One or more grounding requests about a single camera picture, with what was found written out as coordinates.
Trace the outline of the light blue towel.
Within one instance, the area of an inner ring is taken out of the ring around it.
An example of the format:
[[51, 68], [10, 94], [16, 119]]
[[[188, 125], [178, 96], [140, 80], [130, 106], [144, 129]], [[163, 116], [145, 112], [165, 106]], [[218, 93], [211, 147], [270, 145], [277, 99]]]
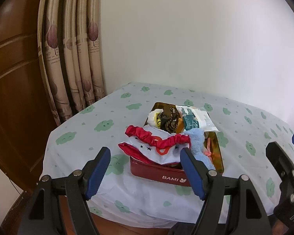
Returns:
[[208, 156], [204, 154], [204, 131], [200, 128], [193, 128], [183, 132], [188, 135], [191, 140], [190, 151], [197, 161], [202, 161], [208, 170], [214, 170], [215, 167]]

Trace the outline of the pastel tissue pack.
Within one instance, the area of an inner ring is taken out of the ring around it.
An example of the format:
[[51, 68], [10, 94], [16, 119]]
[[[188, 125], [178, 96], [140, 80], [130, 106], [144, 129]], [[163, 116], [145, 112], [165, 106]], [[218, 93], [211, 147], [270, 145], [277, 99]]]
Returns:
[[193, 106], [178, 106], [176, 109], [181, 115], [184, 124], [184, 131], [200, 128], [203, 132], [219, 132], [205, 110]]

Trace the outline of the black gold scrunchie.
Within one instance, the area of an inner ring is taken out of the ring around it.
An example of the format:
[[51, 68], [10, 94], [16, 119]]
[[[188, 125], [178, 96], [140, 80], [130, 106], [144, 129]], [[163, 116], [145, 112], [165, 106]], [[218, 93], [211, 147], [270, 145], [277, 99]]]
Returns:
[[160, 114], [160, 129], [168, 133], [181, 133], [184, 122], [175, 105], [164, 105]]

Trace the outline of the green patterned white tablecloth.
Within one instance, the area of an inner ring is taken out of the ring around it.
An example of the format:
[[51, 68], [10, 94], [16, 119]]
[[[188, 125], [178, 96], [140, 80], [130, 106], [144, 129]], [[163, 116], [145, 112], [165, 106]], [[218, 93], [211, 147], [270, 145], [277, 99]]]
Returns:
[[53, 178], [68, 176], [106, 146], [111, 162], [97, 194], [88, 201], [93, 214], [139, 228], [194, 223], [203, 201], [192, 189], [134, 176], [129, 157], [118, 146], [126, 140], [126, 128], [143, 125], [156, 102], [205, 109], [218, 128], [224, 175], [248, 175], [266, 212], [272, 214], [281, 180], [265, 148], [277, 142], [294, 163], [294, 129], [265, 110], [189, 89], [133, 82], [109, 94], [51, 132], [43, 173]]

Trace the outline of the brown wooden door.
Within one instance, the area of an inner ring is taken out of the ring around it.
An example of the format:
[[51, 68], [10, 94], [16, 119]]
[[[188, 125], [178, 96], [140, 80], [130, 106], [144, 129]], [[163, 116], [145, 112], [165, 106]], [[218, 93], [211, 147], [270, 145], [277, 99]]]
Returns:
[[40, 0], [5, 0], [0, 7], [0, 169], [32, 191], [56, 128], [37, 48]]

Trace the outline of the beige patterned curtain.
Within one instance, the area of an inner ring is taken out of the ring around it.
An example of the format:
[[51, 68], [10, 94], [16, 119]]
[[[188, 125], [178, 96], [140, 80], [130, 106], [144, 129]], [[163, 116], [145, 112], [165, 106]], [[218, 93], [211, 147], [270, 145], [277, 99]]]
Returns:
[[100, 0], [40, 0], [40, 69], [57, 125], [105, 97]]

